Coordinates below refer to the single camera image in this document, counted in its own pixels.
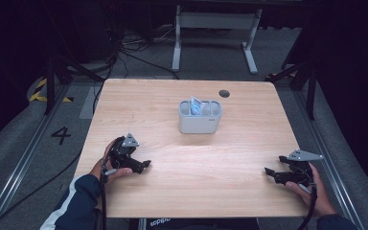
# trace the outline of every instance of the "metal leg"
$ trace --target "metal leg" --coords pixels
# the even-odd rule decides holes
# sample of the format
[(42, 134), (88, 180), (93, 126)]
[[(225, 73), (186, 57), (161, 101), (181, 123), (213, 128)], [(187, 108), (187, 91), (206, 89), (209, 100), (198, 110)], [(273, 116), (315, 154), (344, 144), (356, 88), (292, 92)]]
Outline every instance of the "metal leg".
[(257, 10), (255, 14), (255, 19), (253, 20), (252, 26), (250, 28), (250, 37), (249, 40), (242, 44), (243, 52), (246, 56), (247, 65), (249, 66), (249, 71), (251, 74), (257, 74), (258, 69), (256, 67), (255, 59), (252, 56), (252, 52), (250, 51), (253, 43), (253, 39), (255, 38), (256, 31), (258, 30), (259, 21), (262, 15), (262, 10)]
[(174, 54), (172, 55), (172, 70), (177, 72), (180, 69), (180, 55), (181, 55), (181, 24), (180, 24), (180, 6), (177, 6), (177, 12), (175, 15), (175, 45)]

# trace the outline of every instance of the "person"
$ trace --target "person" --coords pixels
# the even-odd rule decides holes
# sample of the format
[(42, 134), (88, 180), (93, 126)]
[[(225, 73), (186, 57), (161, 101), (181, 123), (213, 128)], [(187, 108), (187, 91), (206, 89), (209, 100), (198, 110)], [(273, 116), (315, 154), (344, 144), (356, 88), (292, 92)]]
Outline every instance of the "person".
[[(95, 207), (98, 204), (98, 197), (101, 195), (101, 164), (104, 161), (111, 142), (105, 149), (103, 158), (92, 168), (89, 174), (75, 177), (67, 192), (58, 203), (55, 211), (44, 221), (40, 230), (93, 230), (96, 224)], [(318, 230), (354, 230), (357, 229), (348, 219), (337, 213), (330, 203), (325, 191), (324, 183), (314, 165), (310, 163), (313, 180), (317, 185), (317, 200), (314, 213), (319, 216), (317, 220)], [(107, 169), (112, 169), (110, 162), (106, 164)], [(118, 177), (132, 174), (129, 168), (120, 168), (115, 173), (108, 176), (107, 183), (111, 183)], [(307, 205), (311, 203), (311, 195), (302, 190), (297, 184), (287, 182), (286, 187), (303, 198)]]

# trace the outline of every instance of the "gray container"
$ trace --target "gray container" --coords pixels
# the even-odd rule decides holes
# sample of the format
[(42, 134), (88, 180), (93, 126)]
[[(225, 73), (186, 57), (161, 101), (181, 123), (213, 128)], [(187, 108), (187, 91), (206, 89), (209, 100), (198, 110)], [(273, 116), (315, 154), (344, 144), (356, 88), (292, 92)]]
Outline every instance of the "gray container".
[(202, 101), (205, 103), (202, 115), (192, 115), (190, 101), (179, 104), (179, 128), (182, 133), (214, 133), (217, 131), (222, 109), (216, 101)]

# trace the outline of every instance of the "white metal stand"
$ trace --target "white metal stand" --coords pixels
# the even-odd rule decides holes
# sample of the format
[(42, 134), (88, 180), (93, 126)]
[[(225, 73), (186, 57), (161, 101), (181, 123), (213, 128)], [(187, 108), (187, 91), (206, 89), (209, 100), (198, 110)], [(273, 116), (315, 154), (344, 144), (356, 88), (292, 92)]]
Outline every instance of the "white metal stand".
[(177, 6), (175, 15), (175, 45), (174, 54), (172, 56), (172, 70), (178, 71), (180, 69), (181, 28), (212, 28), (250, 31), (249, 39), (247, 42), (242, 44), (242, 47), (250, 73), (257, 74), (258, 69), (252, 56), (251, 47), (259, 26), (261, 15), (262, 10), (257, 10), (254, 14), (181, 12), (180, 6)]

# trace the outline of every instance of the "gray carpet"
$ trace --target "gray carpet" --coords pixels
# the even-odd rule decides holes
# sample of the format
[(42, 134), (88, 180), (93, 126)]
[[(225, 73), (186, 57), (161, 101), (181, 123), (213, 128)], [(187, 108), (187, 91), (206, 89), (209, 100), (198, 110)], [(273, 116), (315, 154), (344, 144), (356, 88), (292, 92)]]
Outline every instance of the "gray carpet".
[[(182, 80), (264, 81), (266, 75), (281, 71), (280, 66), (298, 34), (299, 30), (296, 29), (258, 30), (252, 52), (259, 74), (252, 76), (249, 74), (241, 50), (241, 43), (244, 41), (243, 38), (247, 37), (247, 33), (232, 31), (226, 35), (216, 35), (208, 31), (188, 31), (182, 37), (181, 65), (176, 75)], [(150, 46), (145, 51), (131, 54), (170, 69), (173, 59), (173, 43), (166, 40)], [(148, 65), (121, 53), (119, 57), (111, 78), (173, 78), (173, 74), (167, 70)], [(38, 80), (31, 86), (28, 97), (34, 91), (37, 82)], [(276, 85), (300, 148), (319, 152), (319, 147), (314, 142), (304, 117), (306, 114), (299, 109), (296, 93), (285, 86), (288, 82), (289, 80), (281, 80)], [(56, 113), (53, 114), (53, 119), (36, 143), (33, 159), (16, 193), (9, 197), (11, 201), (9, 207), (61, 171), (79, 153), (90, 126), (94, 94), (98, 92), (99, 87), (99, 83), (88, 78), (76, 77), (66, 93), (66, 96), (73, 97), (74, 101), (60, 103)], [(40, 122), (45, 119), (44, 109), (44, 102), (31, 102), (28, 108), (1, 131), (0, 194), (34, 137)], [(327, 157), (330, 157), (337, 167), (360, 216), (363, 228), (368, 229), (368, 178), (344, 140), (320, 88), (316, 92), (314, 116), (315, 124), (330, 153)], [(65, 138), (60, 145), (60, 138), (51, 135), (63, 127), (68, 128), (67, 133), (71, 136)], [(343, 215), (338, 197), (334, 193), (323, 165), (316, 165), (327, 185), (332, 203)], [(76, 166), (76, 163), (73, 164), (56, 180), (1, 219), (0, 229), (38, 229), (61, 198), (74, 175)], [(127, 229), (127, 222), (127, 219), (110, 219), (108, 229)], [(262, 230), (297, 229), (301, 222), (301, 218), (259, 218)], [(309, 228), (315, 229), (315, 218), (311, 220)]]

